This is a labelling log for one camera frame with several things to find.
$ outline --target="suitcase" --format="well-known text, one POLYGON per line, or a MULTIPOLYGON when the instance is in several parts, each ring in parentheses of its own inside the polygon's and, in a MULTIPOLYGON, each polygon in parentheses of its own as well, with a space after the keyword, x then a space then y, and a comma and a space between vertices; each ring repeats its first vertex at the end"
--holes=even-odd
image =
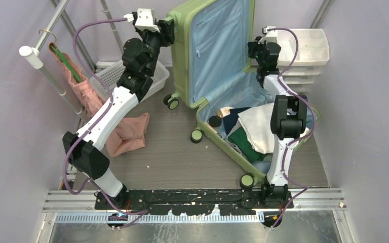
POLYGON ((200 141, 205 134, 253 176, 254 184, 263 183, 266 174, 225 142, 224 128, 215 130, 208 124, 219 108, 271 102, 271 95, 256 81, 256 69, 248 58, 254 0, 188 0, 173 9, 169 18, 175 21, 171 46, 175 93, 166 96, 164 103, 175 109, 180 99, 197 109, 192 141, 200 141))

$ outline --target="gray wood floor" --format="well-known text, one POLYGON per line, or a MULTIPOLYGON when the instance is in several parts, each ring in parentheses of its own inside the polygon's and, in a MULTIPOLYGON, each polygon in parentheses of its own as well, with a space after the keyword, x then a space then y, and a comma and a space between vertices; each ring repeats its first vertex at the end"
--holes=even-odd
MULTIPOLYGON (((149 112, 146 147, 110 159, 115 176, 130 189, 237 188, 244 171, 208 138, 190 142, 196 127, 195 110, 183 103, 169 110, 163 103, 174 92, 173 75, 165 87, 132 109, 127 117, 149 112)), ((289 176, 304 185, 327 187, 314 138, 293 155, 289 176)), ((85 175, 78 173, 74 189, 85 175)))

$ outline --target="white wall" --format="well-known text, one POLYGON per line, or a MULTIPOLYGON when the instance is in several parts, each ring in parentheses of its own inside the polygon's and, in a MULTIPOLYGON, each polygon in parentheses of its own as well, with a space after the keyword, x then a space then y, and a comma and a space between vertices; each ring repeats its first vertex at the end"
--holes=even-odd
POLYGON ((331 56, 310 100, 322 161, 359 242, 389 242, 389 1, 335 1, 321 27, 331 56))
MULTIPOLYGON (((174 7, 186 0, 107 0, 113 18, 122 18, 125 14, 136 11, 138 8, 150 8, 156 11, 158 19, 164 19, 174 7)), ((261 28, 266 25, 275 25, 290 28, 308 28, 321 5, 322 0, 257 0, 253 36, 261 35, 261 28)), ((106 19, 101 12, 99 1, 71 1, 68 5, 68 14, 75 24, 85 24, 96 20, 106 19)), ((133 37, 139 37, 132 24, 116 24, 123 43, 133 37)), ((90 53, 95 53, 100 61, 118 61, 122 54, 114 39, 108 24, 90 27, 84 30, 83 40, 90 53)), ((159 61, 171 64, 171 51, 162 48, 159 61)))
MULTIPOLYGON (((52 86, 18 54, 21 46, 35 44, 53 12, 49 1, 0 1, 0 242, 34 242, 47 192, 59 186, 62 136, 77 123, 52 86)), ((71 53, 62 23, 53 32, 60 49, 71 53)), ((40 56, 63 81, 46 48, 40 56)))

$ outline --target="clothes hanger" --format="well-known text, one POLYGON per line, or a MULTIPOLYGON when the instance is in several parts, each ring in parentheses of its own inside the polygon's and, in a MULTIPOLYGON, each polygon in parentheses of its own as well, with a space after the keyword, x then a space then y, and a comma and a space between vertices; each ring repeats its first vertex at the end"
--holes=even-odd
POLYGON ((56 45, 57 37, 51 31, 49 31, 47 29, 40 29, 38 31, 38 34, 41 32, 41 30, 50 33, 54 37, 54 42, 51 42, 51 44, 50 44, 51 49, 53 49, 53 51, 59 57, 60 61, 69 69, 69 71, 71 71, 73 77, 75 78, 75 81, 77 83, 83 82, 83 80, 81 79, 80 75, 71 66, 71 64, 69 63, 68 59, 65 57, 65 55, 57 48, 57 45, 56 45))

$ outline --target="pink cloth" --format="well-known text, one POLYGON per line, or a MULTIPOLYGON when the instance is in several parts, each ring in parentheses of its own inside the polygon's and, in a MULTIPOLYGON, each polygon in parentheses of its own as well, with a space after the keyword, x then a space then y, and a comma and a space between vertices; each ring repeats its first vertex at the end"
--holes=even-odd
MULTIPOLYGON (((52 45, 52 43, 49 44, 50 52, 62 68, 63 74, 75 95, 84 105, 90 117, 94 116, 105 101, 100 98, 90 86, 88 78, 82 73, 82 69, 78 67, 66 53, 63 53, 68 62, 83 80, 81 83, 76 82, 71 71, 60 61, 60 58, 50 45, 52 45)), ((149 113, 144 113, 136 118, 123 118, 106 140, 106 149, 108 150, 109 155, 115 157, 124 152, 145 147, 145 132, 149 119, 149 113)))

